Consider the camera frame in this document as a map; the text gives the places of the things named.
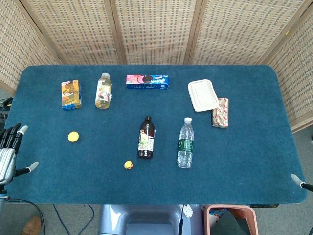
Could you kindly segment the clear water bottle green label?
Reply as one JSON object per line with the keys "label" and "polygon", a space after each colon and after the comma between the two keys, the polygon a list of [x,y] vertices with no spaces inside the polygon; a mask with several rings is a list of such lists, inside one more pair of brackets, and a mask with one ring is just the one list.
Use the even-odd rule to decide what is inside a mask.
{"label": "clear water bottle green label", "polygon": [[193,158],[194,130],[192,119],[184,118],[184,124],[179,133],[177,164],[179,168],[191,168]]}

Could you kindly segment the pink bin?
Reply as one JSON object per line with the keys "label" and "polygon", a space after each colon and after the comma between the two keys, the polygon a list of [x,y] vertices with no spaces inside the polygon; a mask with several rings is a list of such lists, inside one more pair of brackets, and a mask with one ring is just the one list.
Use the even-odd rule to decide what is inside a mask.
{"label": "pink bin", "polygon": [[203,211],[203,230],[205,235],[210,235],[210,218],[209,212],[211,209],[223,208],[230,211],[235,218],[245,219],[251,235],[259,235],[257,219],[254,209],[245,205],[232,204],[211,204]]}

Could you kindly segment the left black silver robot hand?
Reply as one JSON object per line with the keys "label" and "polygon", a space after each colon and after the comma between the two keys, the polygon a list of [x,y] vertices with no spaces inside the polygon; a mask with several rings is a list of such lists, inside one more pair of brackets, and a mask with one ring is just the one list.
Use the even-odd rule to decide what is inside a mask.
{"label": "left black silver robot hand", "polygon": [[21,127],[21,123],[0,131],[0,199],[7,195],[5,186],[14,177],[31,173],[39,162],[33,162],[30,166],[16,169],[16,159],[22,138],[28,130],[28,126]]}

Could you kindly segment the orange blue drink carton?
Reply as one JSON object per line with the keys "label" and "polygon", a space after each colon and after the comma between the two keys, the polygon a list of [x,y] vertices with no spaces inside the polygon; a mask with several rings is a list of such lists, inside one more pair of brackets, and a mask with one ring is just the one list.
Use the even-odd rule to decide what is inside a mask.
{"label": "orange blue drink carton", "polygon": [[81,87],[79,80],[61,83],[62,108],[64,110],[79,109],[82,107]]}

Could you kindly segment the white lidded lunch box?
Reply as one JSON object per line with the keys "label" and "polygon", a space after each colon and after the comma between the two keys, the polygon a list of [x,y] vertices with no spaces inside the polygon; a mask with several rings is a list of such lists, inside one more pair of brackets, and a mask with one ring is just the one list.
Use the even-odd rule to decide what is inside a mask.
{"label": "white lidded lunch box", "polygon": [[209,111],[218,107],[218,98],[210,80],[192,81],[188,84],[188,91],[196,112]]}

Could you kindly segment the red white snack pack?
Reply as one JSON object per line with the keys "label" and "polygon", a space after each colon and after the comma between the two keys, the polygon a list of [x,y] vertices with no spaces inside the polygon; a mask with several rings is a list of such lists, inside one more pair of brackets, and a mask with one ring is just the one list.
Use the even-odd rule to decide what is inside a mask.
{"label": "red white snack pack", "polygon": [[212,126],[227,128],[229,123],[229,100],[227,98],[218,98],[217,108],[212,110]]}

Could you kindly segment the dark brown drink bottle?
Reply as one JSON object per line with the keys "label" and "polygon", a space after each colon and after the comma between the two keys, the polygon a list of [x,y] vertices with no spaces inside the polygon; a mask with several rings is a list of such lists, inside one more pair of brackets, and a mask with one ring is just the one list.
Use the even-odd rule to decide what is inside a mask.
{"label": "dark brown drink bottle", "polygon": [[152,117],[146,116],[140,126],[137,156],[142,159],[152,159],[154,151],[155,126]]}

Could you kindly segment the colourful box under stool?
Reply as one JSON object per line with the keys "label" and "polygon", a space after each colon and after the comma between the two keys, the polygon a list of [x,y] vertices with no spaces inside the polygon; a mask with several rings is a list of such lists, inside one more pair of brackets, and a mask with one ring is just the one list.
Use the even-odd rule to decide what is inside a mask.
{"label": "colourful box under stool", "polygon": [[227,212],[227,208],[211,208],[209,214],[221,218]]}

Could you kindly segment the thin black rod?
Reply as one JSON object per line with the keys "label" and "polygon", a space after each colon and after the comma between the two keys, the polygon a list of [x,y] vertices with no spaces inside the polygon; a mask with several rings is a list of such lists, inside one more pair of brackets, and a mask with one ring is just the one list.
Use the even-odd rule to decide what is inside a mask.
{"label": "thin black rod", "polygon": [[181,207],[181,216],[180,216],[180,222],[179,222],[179,231],[178,235],[182,235],[182,229],[183,229],[183,210],[184,210],[184,205]]}

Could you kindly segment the blue carpet table mat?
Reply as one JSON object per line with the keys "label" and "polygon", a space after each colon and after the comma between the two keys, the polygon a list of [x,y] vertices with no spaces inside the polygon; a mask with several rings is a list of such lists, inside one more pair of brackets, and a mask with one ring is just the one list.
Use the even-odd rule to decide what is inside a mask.
{"label": "blue carpet table mat", "polygon": [[[107,109],[95,106],[102,73],[112,83]],[[126,75],[137,74],[168,75],[169,87],[127,89]],[[194,110],[188,84],[202,79],[229,100],[227,128],[212,126],[212,110]],[[79,80],[82,107],[64,110],[61,83],[71,80]],[[155,126],[152,159],[137,156],[146,116]],[[194,130],[189,169],[177,164],[185,117]],[[291,179],[303,171],[277,76],[267,65],[30,66],[6,127],[17,123],[28,126],[17,168],[39,166],[7,191],[35,203],[283,204],[307,196]],[[72,131],[76,142],[67,139]]]}

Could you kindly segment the brown shoe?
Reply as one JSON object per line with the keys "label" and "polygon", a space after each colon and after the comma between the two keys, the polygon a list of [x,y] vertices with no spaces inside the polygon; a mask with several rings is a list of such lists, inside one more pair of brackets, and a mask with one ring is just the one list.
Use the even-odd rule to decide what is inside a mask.
{"label": "brown shoe", "polygon": [[32,217],[23,227],[20,235],[39,235],[42,228],[42,221],[39,216]]}

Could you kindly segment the yellow tea bottle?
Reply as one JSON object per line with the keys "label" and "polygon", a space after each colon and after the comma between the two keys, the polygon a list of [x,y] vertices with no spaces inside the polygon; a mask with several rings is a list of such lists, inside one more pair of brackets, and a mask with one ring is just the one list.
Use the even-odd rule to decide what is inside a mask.
{"label": "yellow tea bottle", "polygon": [[101,78],[97,82],[95,106],[99,109],[107,109],[111,102],[112,83],[108,73],[102,73]]}

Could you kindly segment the grey blue robot torso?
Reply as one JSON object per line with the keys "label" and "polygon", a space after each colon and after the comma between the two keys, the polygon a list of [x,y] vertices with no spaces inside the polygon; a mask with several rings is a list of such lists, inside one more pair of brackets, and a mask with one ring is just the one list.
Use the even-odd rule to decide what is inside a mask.
{"label": "grey blue robot torso", "polygon": [[104,204],[98,235],[178,235],[182,205],[182,235],[203,235],[202,209],[197,204]]}

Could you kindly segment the woven bamboo screen panel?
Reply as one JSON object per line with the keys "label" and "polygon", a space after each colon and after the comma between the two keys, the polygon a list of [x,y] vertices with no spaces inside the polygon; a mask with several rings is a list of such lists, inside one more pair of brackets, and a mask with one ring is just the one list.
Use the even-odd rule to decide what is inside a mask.
{"label": "woven bamboo screen panel", "polygon": [[313,0],[303,1],[259,63],[276,72],[291,131],[313,125]]}
{"label": "woven bamboo screen panel", "polygon": [[0,0],[0,88],[14,95],[32,65],[61,62],[18,0]]}
{"label": "woven bamboo screen panel", "polygon": [[17,0],[62,64],[126,64],[116,0]]}
{"label": "woven bamboo screen panel", "polygon": [[305,0],[202,0],[188,63],[254,65]]}
{"label": "woven bamboo screen panel", "polygon": [[208,0],[103,0],[119,64],[188,65]]}

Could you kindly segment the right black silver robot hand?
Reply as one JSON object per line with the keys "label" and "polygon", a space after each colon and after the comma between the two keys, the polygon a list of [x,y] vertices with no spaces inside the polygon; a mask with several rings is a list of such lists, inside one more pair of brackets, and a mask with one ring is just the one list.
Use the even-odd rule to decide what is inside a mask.
{"label": "right black silver robot hand", "polygon": [[295,174],[291,174],[291,178],[301,188],[306,189],[306,190],[308,190],[310,192],[313,192],[313,185],[308,184],[308,183],[300,180],[300,178],[297,175],[295,175]]}

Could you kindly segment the blue pink cookie box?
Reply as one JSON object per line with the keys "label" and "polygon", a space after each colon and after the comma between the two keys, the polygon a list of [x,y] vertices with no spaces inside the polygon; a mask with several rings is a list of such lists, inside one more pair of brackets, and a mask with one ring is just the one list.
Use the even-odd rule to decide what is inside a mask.
{"label": "blue pink cookie box", "polygon": [[170,84],[168,75],[126,75],[127,89],[166,90]]}

